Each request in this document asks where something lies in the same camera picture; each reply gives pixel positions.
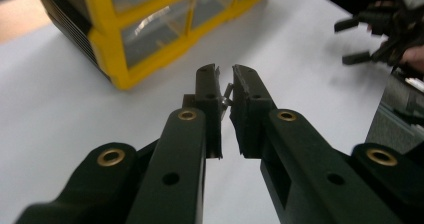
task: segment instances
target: white tabletop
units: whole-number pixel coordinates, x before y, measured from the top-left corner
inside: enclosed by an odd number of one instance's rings
[[[0,223],[56,198],[92,149],[156,140],[183,94],[194,93],[196,70],[209,63],[220,66],[222,89],[232,65],[256,69],[279,108],[302,113],[350,153],[365,140],[389,70],[341,64],[343,54],[381,42],[365,27],[335,35],[334,23],[348,16],[327,0],[264,0],[127,92],[53,25],[1,44]],[[260,162],[239,155],[228,113],[222,136],[224,159],[207,161],[204,223],[279,223]]]

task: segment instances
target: yellow container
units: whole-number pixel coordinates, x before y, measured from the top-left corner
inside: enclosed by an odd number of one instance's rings
[[[129,89],[259,0],[41,0],[59,29]]]

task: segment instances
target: wooden floor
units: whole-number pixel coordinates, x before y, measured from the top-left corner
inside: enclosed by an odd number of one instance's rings
[[[40,0],[0,2],[0,44],[51,23]]]

